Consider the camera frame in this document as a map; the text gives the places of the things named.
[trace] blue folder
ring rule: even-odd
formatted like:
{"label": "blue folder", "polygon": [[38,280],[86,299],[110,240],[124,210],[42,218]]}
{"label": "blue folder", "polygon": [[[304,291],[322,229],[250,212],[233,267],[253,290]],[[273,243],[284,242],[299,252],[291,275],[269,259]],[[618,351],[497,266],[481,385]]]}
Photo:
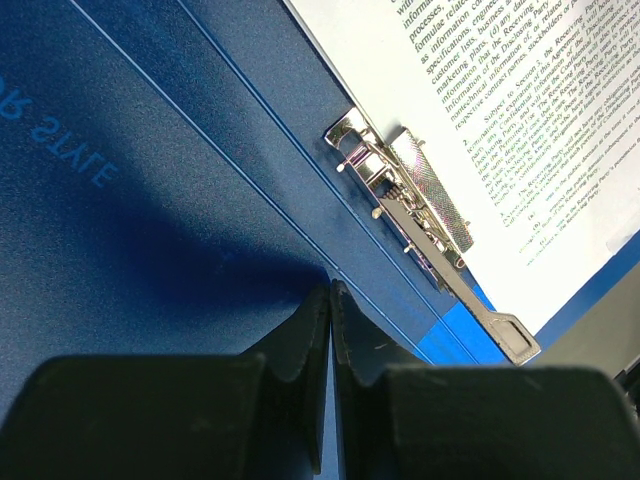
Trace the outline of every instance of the blue folder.
{"label": "blue folder", "polygon": [[426,362],[504,360],[335,171],[351,103],[278,0],[4,0],[0,32],[0,418],[47,358],[237,353],[327,275]]}

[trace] paper document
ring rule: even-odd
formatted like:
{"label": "paper document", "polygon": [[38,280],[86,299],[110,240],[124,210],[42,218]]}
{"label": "paper document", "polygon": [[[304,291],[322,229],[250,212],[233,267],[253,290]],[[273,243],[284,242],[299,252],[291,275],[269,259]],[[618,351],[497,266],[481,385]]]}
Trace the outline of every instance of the paper document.
{"label": "paper document", "polygon": [[532,332],[640,223],[640,0],[287,0],[383,138],[425,142]]}

